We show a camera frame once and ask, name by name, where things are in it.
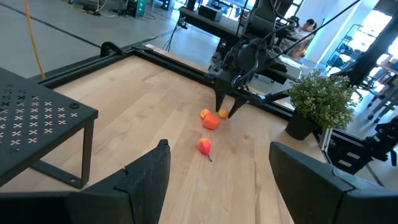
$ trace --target concrete floor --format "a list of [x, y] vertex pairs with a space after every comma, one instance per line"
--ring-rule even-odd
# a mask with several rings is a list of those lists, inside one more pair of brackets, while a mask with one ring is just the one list
[[[143, 21], [131, 17], [108, 19], [84, 14], [61, 0], [35, 0], [30, 1], [29, 6], [31, 16], [41, 21], [32, 23], [40, 59], [46, 72], [98, 55], [98, 46], [105, 41], [112, 41], [122, 47], [170, 32], [178, 19], [178, 11], [167, 12], [159, 9], [156, 4], [153, 7], [147, 5], [147, 12], [155, 16], [156, 20]], [[26, 19], [21, 12], [24, 12], [23, 1], [0, 0], [0, 26], [3, 27], [0, 35], [0, 51], [3, 52], [0, 55], [0, 67], [28, 78], [38, 75], [39, 69], [30, 43]], [[170, 34], [164, 35], [147, 43], [161, 48], [169, 37]], [[219, 38], [196, 27], [177, 29], [170, 52], [208, 67], [218, 40]], [[270, 93], [286, 89], [289, 84], [282, 86], [254, 80], [252, 85]], [[374, 132], [374, 125], [364, 120], [364, 114], [367, 116], [366, 111], [357, 112], [356, 122], [348, 128], [350, 134], [359, 138]], [[384, 186], [398, 189], [398, 168], [392, 167], [389, 161], [372, 161], [369, 166]], [[376, 183], [367, 168], [359, 171], [357, 176]]]

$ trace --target leaves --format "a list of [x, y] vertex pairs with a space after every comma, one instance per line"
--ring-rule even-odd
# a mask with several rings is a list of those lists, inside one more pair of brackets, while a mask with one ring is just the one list
[[323, 128], [346, 129], [353, 120], [355, 105], [351, 100], [354, 88], [348, 77], [327, 77], [316, 69], [293, 82], [287, 94], [297, 112]]

